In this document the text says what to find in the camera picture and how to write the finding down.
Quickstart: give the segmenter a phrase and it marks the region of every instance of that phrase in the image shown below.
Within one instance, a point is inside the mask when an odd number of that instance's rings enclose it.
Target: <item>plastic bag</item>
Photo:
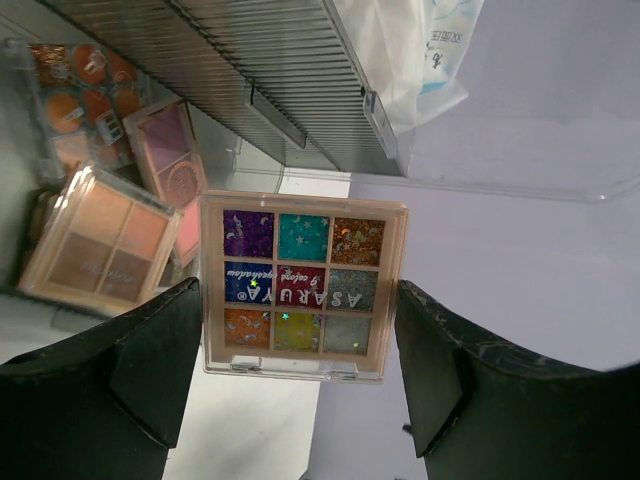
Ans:
[[[334,0],[396,135],[469,96],[455,79],[484,0]]]
[[[334,0],[394,130],[413,126],[424,84],[424,0]]]
[[[444,87],[458,73],[484,0],[423,0],[427,48],[422,94]]]

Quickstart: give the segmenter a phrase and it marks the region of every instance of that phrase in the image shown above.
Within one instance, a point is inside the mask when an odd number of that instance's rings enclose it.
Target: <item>wire grille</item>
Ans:
[[[287,167],[400,175],[363,113],[369,85],[331,0],[38,1]],[[304,149],[247,107],[247,85]]]

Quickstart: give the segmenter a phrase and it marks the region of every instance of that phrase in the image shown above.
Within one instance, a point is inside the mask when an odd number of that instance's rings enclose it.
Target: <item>purple glitter eyeshadow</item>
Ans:
[[[273,257],[273,213],[224,211],[224,253],[229,257]]]

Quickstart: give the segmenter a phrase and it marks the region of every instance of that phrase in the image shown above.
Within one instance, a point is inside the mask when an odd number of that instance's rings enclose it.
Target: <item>black holder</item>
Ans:
[[[494,335],[411,282],[398,295],[410,430],[429,480],[640,478],[640,364],[576,367]]]
[[[0,366],[0,477],[160,479],[201,338],[198,280]]]

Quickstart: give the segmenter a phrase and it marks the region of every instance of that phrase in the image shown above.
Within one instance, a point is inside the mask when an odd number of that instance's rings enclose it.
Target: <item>peach eyeshadow palette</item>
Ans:
[[[147,103],[140,71],[97,44],[13,41],[12,47],[47,147],[44,176],[68,176],[87,160],[112,170],[134,163],[122,119]]]
[[[198,196],[206,178],[187,104],[182,100],[154,103],[124,122],[147,190],[184,210],[184,221],[174,248],[181,267],[198,253]]]
[[[403,205],[213,192],[200,210],[207,371],[382,379]]]
[[[20,280],[26,292],[120,314],[149,300],[182,214],[92,165],[58,197]]]

